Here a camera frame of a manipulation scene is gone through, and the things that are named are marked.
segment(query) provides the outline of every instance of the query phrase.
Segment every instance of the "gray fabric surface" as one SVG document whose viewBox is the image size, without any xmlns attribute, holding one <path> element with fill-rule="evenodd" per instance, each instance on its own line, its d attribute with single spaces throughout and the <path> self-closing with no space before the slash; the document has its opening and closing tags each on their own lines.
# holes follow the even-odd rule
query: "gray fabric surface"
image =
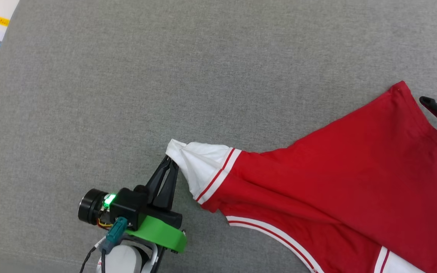
<svg viewBox="0 0 437 273">
<path fill-rule="evenodd" d="M 146 183 L 171 138 L 284 147 L 400 80 L 437 99 L 437 1 L 21 0 L 0 51 L 0 271 L 78 271 L 103 235 L 81 197 Z M 307 272 L 182 175 L 174 210 L 189 245 L 160 272 Z"/>
</svg>

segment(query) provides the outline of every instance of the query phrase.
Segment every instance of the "black cable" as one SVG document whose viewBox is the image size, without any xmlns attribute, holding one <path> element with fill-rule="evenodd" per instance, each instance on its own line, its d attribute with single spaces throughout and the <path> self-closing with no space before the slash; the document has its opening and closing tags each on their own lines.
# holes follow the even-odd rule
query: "black cable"
<svg viewBox="0 0 437 273">
<path fill-rule="evenodd" d="M 105 273 L 105 249 L 102 249 L 102 258 L 101 258 L 101 260 L 102 260 L 102 269 L 101 269 L 101 272 Z"/>
<path fill-rule="evenodd" d="M 80 268 L 80 273 L 83 272 L 83 268 L 85 268 L 85 263 L 87 263 L 87 261 L 89 260 L 90 254 L 92 254 L 92 252 L 94 252 L 95 250 L 96 250 L 96 247 L 92 247 L 92 249 L 90 249 L 89 253 L 87 253 L 85 260 L 83 260 L 82 267 Z"/>
<path fill-rule="evenodd" d="M 129 235 L 123 235 L 121 237 L 121 240 L 123 241 L 129 241 L 129 242 L 134 242 L 134 243 L 138 243 L 140 245 L 143 245 L 144 247 L 146 247 L 149 250 L 153 250 L 152 247 L 150 247 L 149 245 L 145 245 L 143 244 L 143 242 L 141 242 L 140 240 L 136 240 L 134 236 L 129 236 Z"/>
</svg>

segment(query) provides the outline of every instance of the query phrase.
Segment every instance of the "white robot part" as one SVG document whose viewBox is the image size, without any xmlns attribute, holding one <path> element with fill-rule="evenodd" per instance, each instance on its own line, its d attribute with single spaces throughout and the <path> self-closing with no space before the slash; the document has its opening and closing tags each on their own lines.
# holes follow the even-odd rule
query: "white robot part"
<svg viewBox="0 0 437 273">
<path fill-rule="evenodd" d="M 149 247 L 153 251 L 151 258 L 143 266 L 141 254 L 135 247 L 118 245 L 105 256 L 106 273 L 151 273 L 154 264 L 158 261 L 158 247 L 152 242 L 137 237 L 133 241 Z M 101 259 L 97 263 L 96 273 L 102 273 Z"/>
<path fill-rule="evenodd" d="M 105 271 L 108 273 L 140 273 L 141 262 L 141 255 L 137 249 L 128 245 L 118 245 L 105 256 Z M 99 259 L 96 273 L 101 273 L 101 270 L 102 261 Z"/>
</svg>

